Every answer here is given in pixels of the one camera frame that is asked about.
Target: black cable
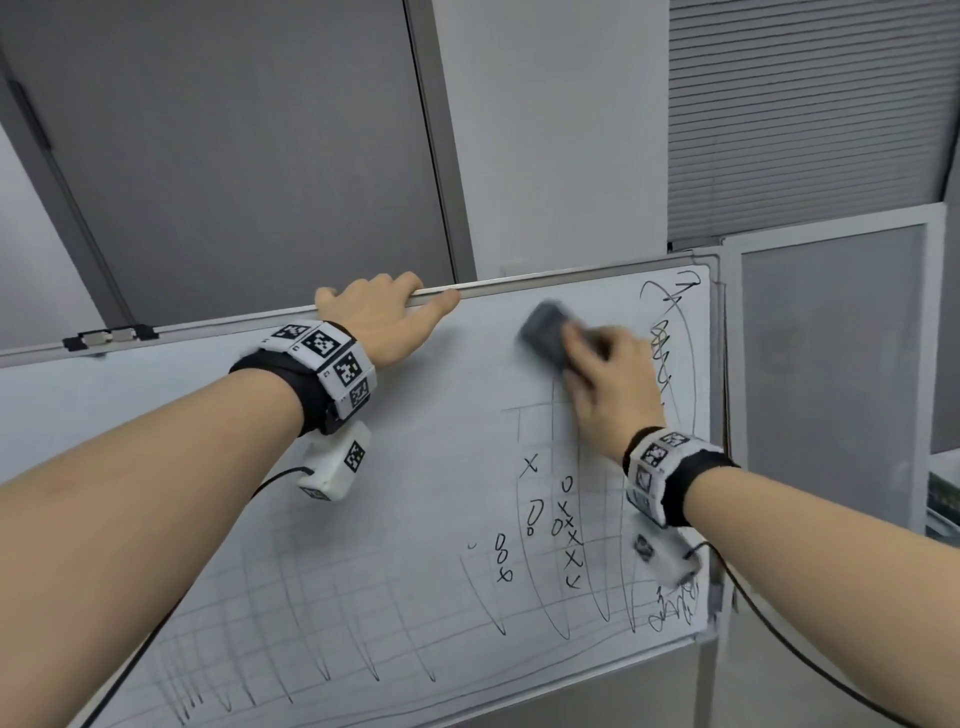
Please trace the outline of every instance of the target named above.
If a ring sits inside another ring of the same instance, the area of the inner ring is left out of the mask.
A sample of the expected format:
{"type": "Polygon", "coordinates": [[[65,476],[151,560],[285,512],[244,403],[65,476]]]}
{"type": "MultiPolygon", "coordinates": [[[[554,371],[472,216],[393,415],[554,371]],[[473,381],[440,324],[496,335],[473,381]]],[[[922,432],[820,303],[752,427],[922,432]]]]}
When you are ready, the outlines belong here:
{"type": "MultiPolygon", "coordinates": [[[[285,471],[281,471],[276,475],[272,475],[271,477],[268,477],[266,480],[260,483],[259,487],[255,491],[253,491],[253,495],[250,496],[250,500],[253,500],[260,491],[262,491],[272,482],[274,482],[275,480],[278,480],[279,478],[282,478],[285,475],[289,475],[290,473],[306,473],[307,475],[312,475],[313,471],[310,468],[306,468],[304,466],[298,466],[296,468],[289,468],[285,471]]],[[[107,692],[104,693],[104,696],[100,698],[100,702],[97,703],[97,707],[90,712],[90,715],[86,717],[86,720],[81,724],[80,728],[92,728],[93,722],[98,717],[100,717],[100,713],[102,713],[104,709],[107,707],[107,705],[109,705],[110,700],[112,700],[113,697],[117,694],[117,691],[119,691],[120,688],[123,687],[124,682],[127,680],[128,677],[130,677],[130,673],[133,672],[133,669],[136,667],[137,663],[139,663],[140,660],[143,659],[143,656],[147,654],[147,650],[150,649],[150,645],[154,643],[156,636],[160,634],[160,630],[162,630],[163,627],[166,626],[166,623],[170,620],[170,617],[172,617],[174,615],[174,612],[177,611],[177,607],[180,606],[180,603],[183,601],[183,598],[185,596],[186,594],[184,594],[177,600],[177,603],[174,604],[173,609],[167,612],[166,616],[160,620],[157,626],[154,627],[153,631],[147,636],[147,639],[143,641],[143,644],[140,645],[139,649],[137,649],[136,652],[133,653],[133,656],[130,658],[130,661],[127,663],[127,666],[123,668],[123,672],[117,675],[117,679],[113,681],[113,685],[111,685],[109,687],[109,690],[107,690],[107,692]]]]}
{"type": "Polygon", "coordinates": [[[845,692],[847,695],[849,695],[851,698],[856,700],[858,703],[860,703],[861,705],[865,705],[875,713],[879,713],[882,716],[889,718],[890,720],[893,720],[898,725],[905,726],[906,728],[923,728],[923,726],[921,726],[919,723],[914,723],[911,720],[907,720],[905,717],[898,716],[896,713],[892,713],[888,711],[882,705],[878,705],[869,697],[866,697],[865,695],[857,692],[850,686],[845,685],[840,680],[837,680],[835,677],[833,677],[833,675],[831,675],[829,672],[824,670],[822,667],[814,663],[806,655],[804,655],[797,647],[795,647],[789,640],[787,640],[782,635],[780,630],[777,629],[777,627],[775,627],[768,618],[766,618],[760,612],[759,607],[757,607],[756,604],[754,604],[754,601],[750,599],[750,595],[748,595],[746,590],[744,590],[744,588],[740,586],[740,582],[736,580],[736,577],[733,575],[733,572],[731,571],[730,567],[727,566],[727,560],[724,559],[723,555],[720,553],[720,551],[717,550],[717,547],[714,546],[712,543],[710,543],[709,541],[703,541],[700,544],[697,544],[696,546],[694,546],[690,551],[688,551],[686,556],[689,556],[694,551],[704,547],[709,548],[711,551],[713,551],[713,553],[716,554],[716,557],[720,559],[720,563],[723,565],[724,571],[727,573],[727,576],[730,577],[730,580],[733,582],[733,585],[736,587],[736,590],[740,592],[740,595],[743,596],[744,599],[746,599],[747,604],[749,604],[750,608],[754,610],[754,614],[756,614],[757,617],[760,619],[760,621],[763,622],[763,626],[765,626],[768,630],[770,630],[770,634],[776,637],[778,641],[780,641],[780,644],[786,647],[793,654],[794,657],[796,657],[798,660],[804,663],[804,665],[806,665],[807,667],[812,669],[814,672],[816,672],[818,675],[820,675],[822,678],[824,678],[834,688],[837,688],[845,692]]]}

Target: window blinds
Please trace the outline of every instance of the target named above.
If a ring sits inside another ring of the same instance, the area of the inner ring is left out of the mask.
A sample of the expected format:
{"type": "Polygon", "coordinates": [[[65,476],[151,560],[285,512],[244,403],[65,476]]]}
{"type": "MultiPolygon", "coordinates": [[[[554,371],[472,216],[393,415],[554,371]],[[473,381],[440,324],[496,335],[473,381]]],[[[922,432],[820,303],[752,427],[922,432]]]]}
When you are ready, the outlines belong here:
{"type": "Polygon", "coordinates": [[[958,92],[956,0],[672,0],[670,240],[937,201],[958,92]]]}

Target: gray door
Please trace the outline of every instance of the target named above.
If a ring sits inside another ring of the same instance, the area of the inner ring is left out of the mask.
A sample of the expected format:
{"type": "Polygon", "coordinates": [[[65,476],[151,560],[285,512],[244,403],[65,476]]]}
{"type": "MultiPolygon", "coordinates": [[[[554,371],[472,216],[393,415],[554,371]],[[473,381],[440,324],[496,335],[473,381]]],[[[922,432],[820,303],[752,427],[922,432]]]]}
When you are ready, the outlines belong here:
{"type": "Polygon", "coordinates": [[[402,0],[0,0],[0,43],[138,321],[453,281],[402,0]]]}

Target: white wall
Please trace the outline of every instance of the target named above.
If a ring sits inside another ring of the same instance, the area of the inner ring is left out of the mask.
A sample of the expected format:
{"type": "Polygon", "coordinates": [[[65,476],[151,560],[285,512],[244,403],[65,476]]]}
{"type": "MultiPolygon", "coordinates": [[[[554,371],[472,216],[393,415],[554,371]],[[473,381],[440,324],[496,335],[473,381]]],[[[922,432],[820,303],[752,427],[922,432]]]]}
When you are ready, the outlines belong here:
{"type": "Polygon", "coordinates": [[[49,344],[103,325],[0,129],[0,351],[49,344]]]}
{"type": "Polygon", "coordinates": [[[666,252],[668,0],[434,0],[477,275],[666,252]]]}

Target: hand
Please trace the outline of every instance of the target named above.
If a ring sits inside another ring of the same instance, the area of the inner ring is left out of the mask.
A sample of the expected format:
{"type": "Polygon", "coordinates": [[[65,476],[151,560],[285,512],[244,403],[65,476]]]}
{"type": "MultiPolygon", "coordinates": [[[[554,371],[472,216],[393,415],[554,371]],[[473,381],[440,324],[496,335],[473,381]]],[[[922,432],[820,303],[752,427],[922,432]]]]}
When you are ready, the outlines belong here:
{"type": "Polygon", "coordinates": [[[410,294],[423,287],[413,273],[393,280],[381,273],[373,280],[355,280],[339,296],[318,288],[317,315],[343,326],[363,345],[377,369],[389,367],[415,352],[440,320],[457,307],[460,291],[446,290],[407,314],[410,294]]]}
{"type": "Polygon", "coordinates": [[[650,342],[625,328],[598,331],[611,343],[608,361],[597,356],[575,325],[564,326],[566,352],[586,379],[571,371],[564,376],[581,433],[619,464],[634,435],[644,427],[665,426],[666,419],[650,342]]]}

